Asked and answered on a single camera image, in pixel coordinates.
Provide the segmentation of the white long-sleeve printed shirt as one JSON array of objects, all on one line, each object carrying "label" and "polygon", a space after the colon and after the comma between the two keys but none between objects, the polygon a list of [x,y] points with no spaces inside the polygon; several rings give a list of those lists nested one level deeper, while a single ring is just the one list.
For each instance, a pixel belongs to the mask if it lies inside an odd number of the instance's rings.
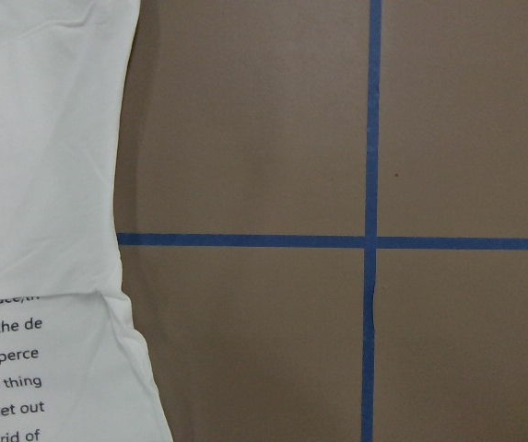
[{"label": "white long-sleeve printed shirt", "polygon": [[169,441],[113,220],[136,1],[0,1],[0,441]]}]

